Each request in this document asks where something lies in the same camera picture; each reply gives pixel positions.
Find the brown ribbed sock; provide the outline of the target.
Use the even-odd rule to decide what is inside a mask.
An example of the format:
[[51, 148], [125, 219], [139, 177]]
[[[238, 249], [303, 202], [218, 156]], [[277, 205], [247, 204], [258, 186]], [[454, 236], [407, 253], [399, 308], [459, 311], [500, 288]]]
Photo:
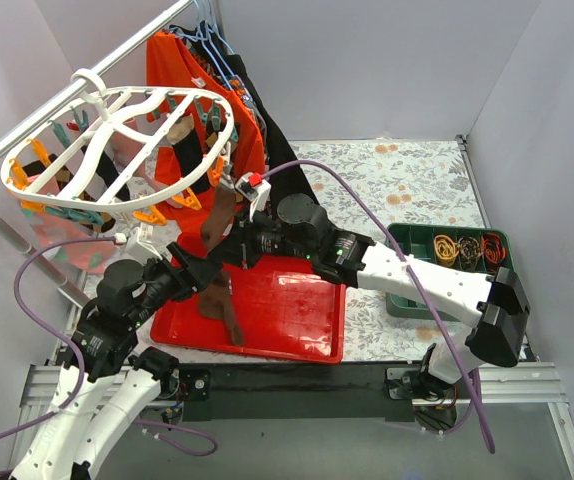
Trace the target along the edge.
[[222, 321], [234, 346], [244, 345], [244, 334], [234, 311], [231, 277], [228, 272], [220, 272], [199, 294], [198, 311], [206, 318]]
[[200, 228], [203, 247], [210, 252], [225, 235], [237, 208], [237, 193], [233, 189], [218, 186], [214, 191], [212, 209]]

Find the brown argyle sock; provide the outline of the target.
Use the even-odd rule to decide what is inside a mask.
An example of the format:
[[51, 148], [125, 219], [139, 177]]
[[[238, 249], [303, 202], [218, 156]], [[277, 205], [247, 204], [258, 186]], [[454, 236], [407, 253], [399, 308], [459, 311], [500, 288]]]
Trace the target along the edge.
[[116, 223], [116, 220], [106, 212], [72, 209], [71, 214], [76, 222], [96, 233], [108, 232]]

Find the pink green sock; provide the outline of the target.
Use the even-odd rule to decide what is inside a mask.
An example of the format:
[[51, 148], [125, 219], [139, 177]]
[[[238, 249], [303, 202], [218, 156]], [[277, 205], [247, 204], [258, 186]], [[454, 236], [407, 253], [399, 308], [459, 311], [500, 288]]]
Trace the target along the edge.
[[[56, 216], [26, 211], [27, 219], [41, 247], [64, 240], [90, 238], [79, 224]], [[109, 242], [82, 242], [61, 245], [43, 254], [48, 260], [68, 264], [88, 273], [100, 274], [116, 253]]]

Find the navy beige red sock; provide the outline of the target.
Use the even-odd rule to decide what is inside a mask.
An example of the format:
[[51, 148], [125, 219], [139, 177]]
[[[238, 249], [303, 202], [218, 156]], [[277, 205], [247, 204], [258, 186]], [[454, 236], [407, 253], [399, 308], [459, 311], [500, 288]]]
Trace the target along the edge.
[[191, 114], [183, 116], [173, 124], [167, 134], [167, 140], [173, 148], [183, 177], [201, 164], [203, 150]]

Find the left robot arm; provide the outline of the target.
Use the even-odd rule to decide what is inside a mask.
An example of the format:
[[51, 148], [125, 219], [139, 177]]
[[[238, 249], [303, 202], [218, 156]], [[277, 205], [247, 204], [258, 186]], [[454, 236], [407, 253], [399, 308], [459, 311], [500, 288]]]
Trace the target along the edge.
[[106, 268], [83, 307], [46, 413], [12, 479], [92, 479], [140, 412], [182, 385], [179, 361], [154, 347], [135, 354], [138, 329], [167, 302], [204, 291], [218, 261], [172, 242], [172, 257], [122, 259]]

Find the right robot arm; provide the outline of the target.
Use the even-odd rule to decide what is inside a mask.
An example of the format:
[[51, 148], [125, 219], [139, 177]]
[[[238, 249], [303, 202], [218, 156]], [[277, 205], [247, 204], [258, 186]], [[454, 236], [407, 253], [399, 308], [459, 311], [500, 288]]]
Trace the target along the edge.
[[514, 271], [463, 272], [400, 256], [369, 236], [337, 227], [304, 194], [283, 199], [275, 217], [241, 211], [211, 253], [244, 269], [264, 255], [306, 259], [329, 283], [405, 297], [460, 321], [465, 330], [432, 344], [419, 369], [398, 379], [417, 395], [442, 397], [485, 363], [511, 368], [519, 362], [530, 307]]

